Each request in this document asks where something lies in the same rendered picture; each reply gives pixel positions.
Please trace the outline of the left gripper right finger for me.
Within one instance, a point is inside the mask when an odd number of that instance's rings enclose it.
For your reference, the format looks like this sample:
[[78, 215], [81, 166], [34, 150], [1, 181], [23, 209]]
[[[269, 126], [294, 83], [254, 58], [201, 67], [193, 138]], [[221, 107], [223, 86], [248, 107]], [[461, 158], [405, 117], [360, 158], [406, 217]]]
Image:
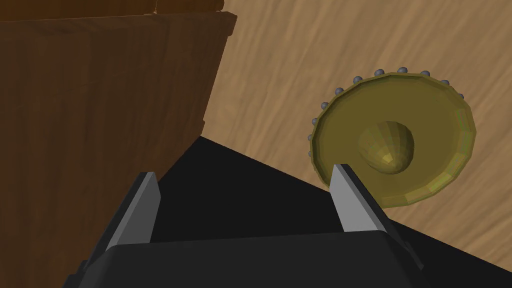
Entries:
[[391, 220], [348, 164], [333, 166], [329, 193], [344, 232], [385, 232], [409, 252], [419, 269], [424, 268], [412, 246], [403, 240]]

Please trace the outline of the brass round door knob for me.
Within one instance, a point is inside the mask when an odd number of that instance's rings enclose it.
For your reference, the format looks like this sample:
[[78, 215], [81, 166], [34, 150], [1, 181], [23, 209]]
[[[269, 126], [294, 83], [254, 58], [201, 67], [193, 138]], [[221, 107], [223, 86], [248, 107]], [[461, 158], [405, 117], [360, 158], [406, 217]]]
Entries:
[[470, 106], [445, 80], [426, 73], [377, 71], [339, 89], [313, 120], [311, 163], [330, 185], [347, 164], [380, 207], [428, 199], [469, 162], [476, 139]]

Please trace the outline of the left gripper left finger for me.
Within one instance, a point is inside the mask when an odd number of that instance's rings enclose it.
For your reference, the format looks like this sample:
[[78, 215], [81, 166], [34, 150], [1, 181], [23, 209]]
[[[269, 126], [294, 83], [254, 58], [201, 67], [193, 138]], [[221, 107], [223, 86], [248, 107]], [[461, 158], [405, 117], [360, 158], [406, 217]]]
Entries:
[[88, 264], [113, 246], [149, 243], [160, 203], [156, 174], [138, 174], [89, 256]]

